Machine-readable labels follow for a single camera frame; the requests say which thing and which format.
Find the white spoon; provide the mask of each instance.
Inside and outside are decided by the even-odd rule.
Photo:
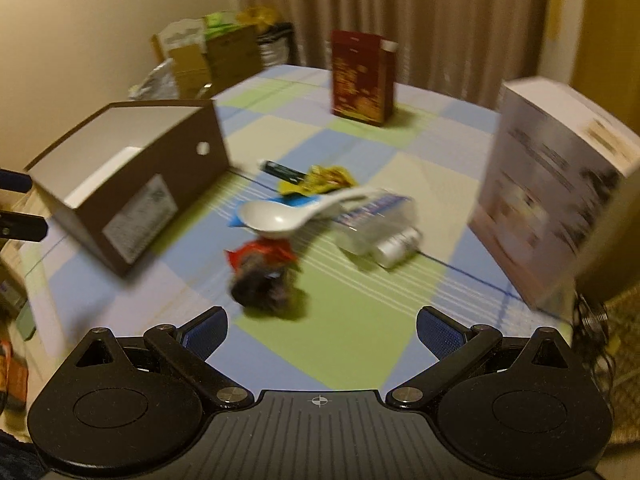
[[[238,208],[238,218],[264,238],[288,238],[319,212],[339,202],[366,197],[378,191],[375,187],[350,187],[300,207],[267,200],[250,200]]]

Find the yellow snack wrapper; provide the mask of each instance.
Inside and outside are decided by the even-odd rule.
[[[278,192],[281,195],[300,193],[304,196],[311,196],[357,185],[358,183],[346,168],[312,166],[300,184],[292,184],[283,180],[278,184]]]

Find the triangular cutout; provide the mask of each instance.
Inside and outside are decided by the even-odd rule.
[[[538,348],[538,352],[533,358],[533,364],[551,366],[553,368],[568,368],[556,344],[548,339],[544,340],[540,348]]]
[[[84,355],[76,363],[78,368],[85,366],[105,365],[113,362],[113,357],[105,345],[104,341],[99,339],[93,341]]]

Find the checkered tablecloth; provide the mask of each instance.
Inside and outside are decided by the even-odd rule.
[[[93,326],[139,335],[160,322],[180,325],[212,305],[230,319],[210,358],[258,394],[277,389],[388,389],[435,362],[415,336],[415,315],[432,304],[463,324],[487,323],[529,336],[567,325],[520,301],[509,280],[466,227],[497,115],[434,92],[397,85],[396,113],[384,128],[335,117],[330,73],[279,66],[216,97],[234,172],[181,215],[121,280],[55,222],[21,256],[38,331],[47,352],[66,353]],[[238,201],[275,194],[261,158],[305,171],[347,167],[360,184],[413,196],[421,251],[387,271],[349,258],[322,224],[293,240],[300,256],[295,308],[277,318],[231,300],[223,251],[252,234],[227,226]]]

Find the ribbed gray panel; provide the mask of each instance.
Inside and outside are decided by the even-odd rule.
[[[55,473],[45,476],[45,480],[63,478]],[[137,478],[490,480],[496,477],[476,471],[449,453],[423,416],[385,408],[374,392],[265,392],[257,406],[215,416],[187,453]],[[584,473],[575,480],[595,478]]]

